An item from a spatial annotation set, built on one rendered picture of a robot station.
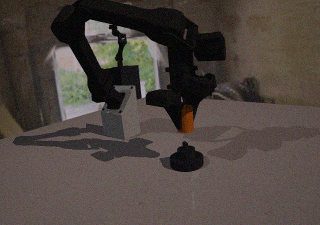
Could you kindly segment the orange knob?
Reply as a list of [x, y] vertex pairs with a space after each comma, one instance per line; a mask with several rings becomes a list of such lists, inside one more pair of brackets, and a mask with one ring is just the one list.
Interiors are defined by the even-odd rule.
[[193, 122], [193, 106], [185, 104], [181, 110], [182, 114], [182, 126], [181, 130], [177, 130], [178, 133], [190, 133], [194, 130]]

